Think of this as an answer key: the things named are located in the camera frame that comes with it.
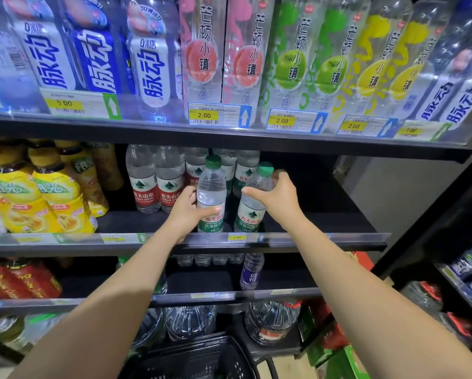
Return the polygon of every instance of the left arm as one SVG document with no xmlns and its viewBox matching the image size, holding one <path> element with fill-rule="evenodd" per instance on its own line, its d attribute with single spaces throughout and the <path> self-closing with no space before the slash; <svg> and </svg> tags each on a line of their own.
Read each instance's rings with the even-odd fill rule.
<svg viewBox="0 0 472 379">
<path fill-rule="evenodd" d="M 52 328 L 9 379 L 117 377 L 173 246 L 199 220 L 220 211 L 197 209 L 186 187 L 162 227 L 87 299 Z"/>
</svg>

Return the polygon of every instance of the basket handle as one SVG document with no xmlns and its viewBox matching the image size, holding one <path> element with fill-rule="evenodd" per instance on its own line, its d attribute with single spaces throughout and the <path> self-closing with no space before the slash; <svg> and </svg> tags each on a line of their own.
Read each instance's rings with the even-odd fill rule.
<svg viewBox="0 0 472 379">
<path fill-rule="evenodd" d="M 271 358 L 269 355 L 265 355 L 259 360 L 255 362 L 255 365 L 258 365 L 259 363 L 262 363 L 266 361 L 269 372 L 271 373 L 271 379 L 278 379 L 278 373 L 277 373 L 277 368 L 274 366 L 273 358 Z"/>
</svg>

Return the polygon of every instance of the left hand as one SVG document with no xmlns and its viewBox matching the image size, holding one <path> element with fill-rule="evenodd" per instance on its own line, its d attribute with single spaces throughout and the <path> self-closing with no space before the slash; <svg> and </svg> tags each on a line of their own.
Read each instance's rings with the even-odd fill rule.
<svg viewBox="0 0 472 379">
<path fill-rule="evenodd" d="M 178 235 L 176 243 L 183 241 L 202 218 L 215 215 L 222 210 L 221 206 L 198 209 L 195 204 L 195 189 L 194 186 L 183 189 L 166 220 L 165 225 L 167 224 Z"/>
</svg>

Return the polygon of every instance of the green and white label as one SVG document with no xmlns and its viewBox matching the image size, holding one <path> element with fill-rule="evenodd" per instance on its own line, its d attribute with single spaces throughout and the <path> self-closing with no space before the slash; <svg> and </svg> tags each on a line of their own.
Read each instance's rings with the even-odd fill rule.
<svg viewBox="0 0 472 379">
<path fill-rule="evenodd" d="M 234 172 L 234 187 L 241 190 L 245 187 L 250 177 L 257 171 L 257 165 L 253 167 L 236 164 L 236 171 Z"/>
<path fill-rule="evenodd" d="M 54 116 L 122 120 L 115 94 L 45 88 L 40 91 Z"/>
<path fill-rule="evenodd" d="M 244 204 L 243 201 L 239 201 L 236 227 L 241 231 L 255 232 L 259 228 L 265 213 L 266 209 L 254 210 Z"/>
<path fill-rule="evenodd" d="M 220 169 L 224 173 L 225 177 L 225 185 L 227 190 L 231 190 L 233 188 L 233 178 L 234 178 L 234 171 L 236 169 L 236 164 L 225 166 L 220 166 Z"/>
<path fill-rule="evenodd" d="M 209 217 L 204 217 L 198 223 L 198 231 L 200 232 L 221 232 L 224 226 L 224 211 L 225 211 L 225 202 L 221 205 L 203 205 L 198 202 L 198 208 L 212 207 L 212 206 L 222 206 L 220 213 L 216 215 L 210 215 Z"/>
</svg>

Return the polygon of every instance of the bottle with green apple picture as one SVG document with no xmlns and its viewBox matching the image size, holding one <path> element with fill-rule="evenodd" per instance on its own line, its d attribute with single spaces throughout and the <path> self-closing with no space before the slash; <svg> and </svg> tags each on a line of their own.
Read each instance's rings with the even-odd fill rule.
<svg viewBox="0 0 472 379">
<path fill-rule="evenodd" d="M 345 78 L 371 0 L 327 0 L 317 49 L 302 88 L 301 110 L 329 112 Z"/>
<path fill-rule="evenodd" d="M 282 0 L 273 14 L 259 106 L 266 125 L 271 108 L 298 109 L 301 86 L 322 26 L 324 0 Z"/>
<path fill-rule="evenodd" d="M 404 27 L 411 17 L 411 0 L 374 0 L 362 30 L 349 70 L 323 131 L 342 123 L 346 114 L 362 115 L 378 87 Z"/>
<path fill-rule="evenodd" d="M 365 115 L 393 117 L 436 46 L 455 7 L 454 0 L 418 0 Z"/>
</svg>

